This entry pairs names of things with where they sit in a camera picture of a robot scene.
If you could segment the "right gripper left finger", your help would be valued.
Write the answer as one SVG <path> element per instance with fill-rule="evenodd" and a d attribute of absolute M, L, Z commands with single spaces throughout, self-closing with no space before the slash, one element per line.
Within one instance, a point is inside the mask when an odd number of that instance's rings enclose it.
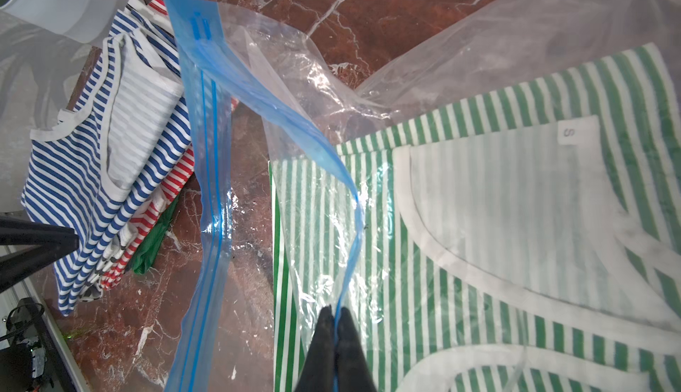
<path fill-rule="evenodd" d="M 335 369 L 334 315 L 331 306 L 319 312 L 295 392 L 332 392 Z"/>

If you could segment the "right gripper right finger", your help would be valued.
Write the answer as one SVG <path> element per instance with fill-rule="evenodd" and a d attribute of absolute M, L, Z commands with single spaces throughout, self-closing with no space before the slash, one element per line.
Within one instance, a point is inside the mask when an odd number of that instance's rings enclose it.
<path fill-rule="evenodd" d="M 376 392 L 358 330 L 348 308 L 340 310 L 335 345 L 335 387 L 340 392 Z"/>

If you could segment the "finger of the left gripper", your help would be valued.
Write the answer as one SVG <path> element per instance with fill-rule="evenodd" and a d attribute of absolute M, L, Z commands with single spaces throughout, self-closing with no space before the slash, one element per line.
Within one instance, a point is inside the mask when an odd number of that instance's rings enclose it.
<path fill-rule="evenodd" d="M 20 247 L 1 256 L 1 292 L 79 248 L 79 237 L 67 227 L 1 216 L 1 245 Z"/>

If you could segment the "blue white striped top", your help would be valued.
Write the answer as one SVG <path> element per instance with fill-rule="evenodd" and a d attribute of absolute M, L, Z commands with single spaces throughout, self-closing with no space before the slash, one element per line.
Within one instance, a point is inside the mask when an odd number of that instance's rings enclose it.
<path fill-rule="evenodd" d="M 118 11 L 74 108 L 30 140 L 22 205 L 31 220 L 72 228 L 79 238 L 54 266 L 57 305 L 68 315 L 191 143 L 166 20 L 146 7 Z"/>

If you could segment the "green tank top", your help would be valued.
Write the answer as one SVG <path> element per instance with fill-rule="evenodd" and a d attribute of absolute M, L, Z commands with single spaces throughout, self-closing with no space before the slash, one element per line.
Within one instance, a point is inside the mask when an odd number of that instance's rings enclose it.
<path fill-rule="evenodd" d="M 177 209 L 179 199 L 176 198 L 168 203 L 163 211 L 159 211 L 159 204 L 150 204 L 147 213 L 143 216 L 145 236 L 138 245 L 132 259 L 131 270 L 138 275 L 145 274 L 153 267 L 156 257 L 161 249 L 166 232 L 170 229 L 171 221 Z"/>

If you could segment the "green white striped garment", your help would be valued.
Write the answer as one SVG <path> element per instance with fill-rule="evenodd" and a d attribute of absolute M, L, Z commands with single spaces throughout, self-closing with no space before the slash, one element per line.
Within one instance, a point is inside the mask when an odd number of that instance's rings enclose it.
<path fill-rule="evenodd" d="M 274 388 L 352 313 L 380 391 L 677 391 L 680 113 L 654 44 L 271 162 Z"/>

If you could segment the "clear vacuum bag blue zip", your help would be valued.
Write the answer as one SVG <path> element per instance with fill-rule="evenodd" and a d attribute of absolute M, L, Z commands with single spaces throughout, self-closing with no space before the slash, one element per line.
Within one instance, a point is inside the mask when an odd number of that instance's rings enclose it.
<path fill-rule="evenodd" d="M 203 203 L 168 380 L 207 388 L 264 122 L 276 391 L 677 391 L 680 0 L 500 0 L 340 82 L 302 32 L 165 0 Z"/>

